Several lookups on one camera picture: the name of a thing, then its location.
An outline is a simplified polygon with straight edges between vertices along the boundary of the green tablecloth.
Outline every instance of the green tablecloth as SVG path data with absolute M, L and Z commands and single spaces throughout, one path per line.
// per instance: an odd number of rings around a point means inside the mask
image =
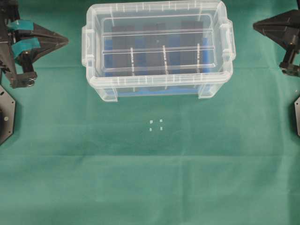
M 23 19 L 70 42 L 35 63 L 34 87 L 2 79 L 17 111 L 0 147 L 0 224 L 299 224 L 300 79 L 281 73 L 284 50 L 252 29 L 296 1 L 224 2 L 237 57 L 214 98 L 105 103 L 81 65 L 81 27 L 101 1 L 20 0 Z

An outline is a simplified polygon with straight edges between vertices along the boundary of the hexagonal black plate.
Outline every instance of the hexagonal black plate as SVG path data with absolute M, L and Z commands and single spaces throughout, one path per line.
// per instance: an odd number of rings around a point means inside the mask
M 14 132 L 15 100 L 0 85 L 0 109 L 3 114 L 3 129 L 0 133 L 0 144 Z

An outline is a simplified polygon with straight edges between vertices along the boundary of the black metal bracket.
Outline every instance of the black metal bracket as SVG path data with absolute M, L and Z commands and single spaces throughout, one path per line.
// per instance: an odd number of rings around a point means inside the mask
M 37 74 L 33 63 L 40 57 L 55 51 L 68 43 L 68 39 L 35 23 L 32 29 L 26 27 L 9 28 L 13 22 L 19 23 L 17 0 L 0 0 L 0 69 L 5 73 L 12 88 L 34 85 Z M 38 46 L 15 53 L 12 46 L 22 41 L 35 39 Z M 15 63 L 22 66 L 23 74 L 17 74 Z
M 286 50 L 279 67 L 284 74 L 290 76 L 300 76 L 300 66 L 293 64 L 300 50 L 300 0 L 297 0 L 297 4 L 298 10 L 291 10 L 253 24 L 256 31 Z

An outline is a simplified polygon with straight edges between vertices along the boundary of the plastic box lid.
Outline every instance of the plastic box lid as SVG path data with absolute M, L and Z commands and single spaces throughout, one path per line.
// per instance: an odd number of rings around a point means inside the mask
M 224 83 L 235 55 L 219 0 L 96 4 L 82 28 L 82 64 L 95 89 Z

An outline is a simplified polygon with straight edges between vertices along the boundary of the clear plastic storage box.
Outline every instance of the clear plastic storage box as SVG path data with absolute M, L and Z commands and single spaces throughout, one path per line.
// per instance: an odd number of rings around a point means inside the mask
M 219 0 L 96 4 L 82 28 L 86 78 L 104 101 L 210 98 L 233 74 L 233 24 Z

